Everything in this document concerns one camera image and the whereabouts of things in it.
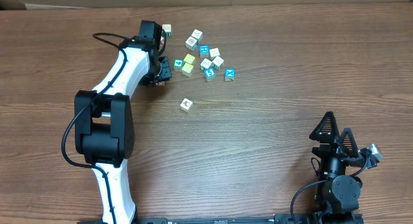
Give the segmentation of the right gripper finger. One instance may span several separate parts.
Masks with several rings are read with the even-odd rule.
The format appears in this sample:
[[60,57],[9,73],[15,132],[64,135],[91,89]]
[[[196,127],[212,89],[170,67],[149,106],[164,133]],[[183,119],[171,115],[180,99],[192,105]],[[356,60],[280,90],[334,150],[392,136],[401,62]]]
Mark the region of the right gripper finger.
[[319,143],[336,143],[339,131],[332,111],[325,113],[317,127],[309,135],[311,140]]
[[344,128],[339,137],[339,156],[358,158],[358,146],[350,128]]

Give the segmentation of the white cream block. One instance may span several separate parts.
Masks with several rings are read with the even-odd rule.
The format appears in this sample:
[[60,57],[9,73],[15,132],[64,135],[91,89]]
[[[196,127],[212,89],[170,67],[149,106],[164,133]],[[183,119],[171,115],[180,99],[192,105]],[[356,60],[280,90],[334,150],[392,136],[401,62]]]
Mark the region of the white cream block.
[[189,112],[191,108],[193,107],[193,102],[187,98],[184,98],[180,104],[180,108],[184,110],[185,112]]

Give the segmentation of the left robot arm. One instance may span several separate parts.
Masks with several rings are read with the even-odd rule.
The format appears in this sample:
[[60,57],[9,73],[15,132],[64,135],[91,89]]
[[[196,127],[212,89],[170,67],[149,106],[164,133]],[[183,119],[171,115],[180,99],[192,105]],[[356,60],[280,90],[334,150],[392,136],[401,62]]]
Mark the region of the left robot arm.
[[76,150],[82,167],[93,171],[103,204],[100,223],[136,223],[137,208],[130,191],[128,159],[135,143],[130,99],[139,85],[170,79],[161,53],[161,37],[124,38],[116,46],[116,62],[92,90],[75,96]]

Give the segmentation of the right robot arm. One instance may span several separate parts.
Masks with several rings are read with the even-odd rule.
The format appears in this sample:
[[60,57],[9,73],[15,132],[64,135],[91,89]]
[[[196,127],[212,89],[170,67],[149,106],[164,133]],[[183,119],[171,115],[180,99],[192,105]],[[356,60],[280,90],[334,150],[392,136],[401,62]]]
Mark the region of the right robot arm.
[[346,174],[347,167],[364,167],[366,159],[359,153],[351,129],[338,130],[334,113],[326,112],[309,135],[320,143],[312,153],[319,161],[314,223],[355,223],[354,211],[359,208],[360,184]]

